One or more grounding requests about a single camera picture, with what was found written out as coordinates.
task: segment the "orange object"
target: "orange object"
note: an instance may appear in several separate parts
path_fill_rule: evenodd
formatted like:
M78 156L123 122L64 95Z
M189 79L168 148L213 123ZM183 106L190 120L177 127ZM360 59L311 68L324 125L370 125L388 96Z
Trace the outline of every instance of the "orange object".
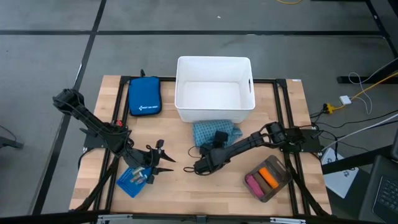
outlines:
M278 181L275 180L275 178L272 176L272 174L269 173L269 171L263 167L259 169L259 173L261 174L262 178L266 180L266 182L273 188L277 188L279 186Z

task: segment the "concrete floor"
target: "concrete floor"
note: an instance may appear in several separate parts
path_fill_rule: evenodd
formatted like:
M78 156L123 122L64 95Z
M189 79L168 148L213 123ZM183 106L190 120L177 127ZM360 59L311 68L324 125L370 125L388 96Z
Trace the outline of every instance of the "concrete floor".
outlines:
M2 3L0 29L91 30L100 1ZM398 19L386 0L373 3L398 46ZM106 3L99 29L376 30L377 26L360 2L303 0L288 6L273 0L212 0L205 4L194 0L118 0ZM21 151L9 147L0 151L0 217L30 212L61 118L50 97L73 86L87 40L86 35L0 36L0 124L25 142ZM299 78L311 113L325 102L337 104L340 95L360 91L359 86L337 84L335 77L349 72L368 75L393 59L386 42L374 37L97 36L80 88L87 108L95 106L103 75L138 75L143 68L148 75L174 76L182 55L248 57L256 78ZM374 107L371 116L358 101L320 121L338 125L396 110L397 93L394 85L377 86L369 92ZM341 135L367 124L325 130ZM84 141L80 127L71 120L44 213L68 210ZM390 144L396 128L394 124L385 126L378 129L382 135L374 136L373 130L346 142L375 149ZM343 156L362 152L344 145L339 149Z

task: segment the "wooden table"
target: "wooden table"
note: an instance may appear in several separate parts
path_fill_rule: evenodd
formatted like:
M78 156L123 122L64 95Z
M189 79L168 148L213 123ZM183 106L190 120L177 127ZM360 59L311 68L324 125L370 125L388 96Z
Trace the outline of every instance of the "wooden table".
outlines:
M103 77L94 114L102 121L111 121L120 76ZM287 80L290 104L295 125L310 124L307 103L300 80ZM119 119L122 117L126 88L121 100ZM155 177L153 185L146 185L142 192L131 198L115 186L111 212L118 213L163 213L163 214L207 214L207 215L253 215L253 216L291 216L288 187L284 187L267 203L256 200L244 187L244 175L270 155L283 161L277 149L259 147L251 149L232 159L231 163L207 177L183 171L197 160L187 154L193 146L192 125L183 123L174 106L174 82L162 82L163 110L157 116L129 116L127 125L132 130L130 138L134 147L145 149L146 144L155 146L158 139L164 139L166 153L177 162L161 160L159 167L173 169ZM277 121L275 99L271 84L255 83L256 109L243 123L238 124L247 137L258 131L264 124ZM280 90L284 121L287 121L282 90ZM104 149L94 149L81 161L70 208L76 208L89 195L98 183ZM305 183L322 208L331 213L328 195L323 180L320 162L309 153L301 153ZM120 160L117 178L127 169ZM299 188L295 186L298 208L303 213ZM100 208L105 206L108 184L104 187Z

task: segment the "white plastic bin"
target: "white plastic bin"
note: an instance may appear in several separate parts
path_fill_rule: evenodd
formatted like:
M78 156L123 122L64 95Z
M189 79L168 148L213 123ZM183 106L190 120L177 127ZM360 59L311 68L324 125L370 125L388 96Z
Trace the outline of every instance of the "white plastic bin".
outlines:
M184 122L215 119L242 122L256 106L250 60L180 57L174 102Z

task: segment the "blue tray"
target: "blue tray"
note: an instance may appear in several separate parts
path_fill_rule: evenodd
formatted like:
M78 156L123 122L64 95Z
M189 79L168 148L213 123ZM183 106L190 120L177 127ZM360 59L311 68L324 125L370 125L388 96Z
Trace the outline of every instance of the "blue tray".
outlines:
M118 179L116 184L122 190L124 190L125 193L130 195L130 197L134 198L144 188L144 186L146 185L146 182L143 181L141 184L132 183L131 182L131 179L133 178L132 173L131 173L132 170L133 170L132 168L126 169L126 171L124 171L122 176L120 176L120 178ZM143 171L141 171L141 173L149 177L151 170L152 170L152 168L146 168Z

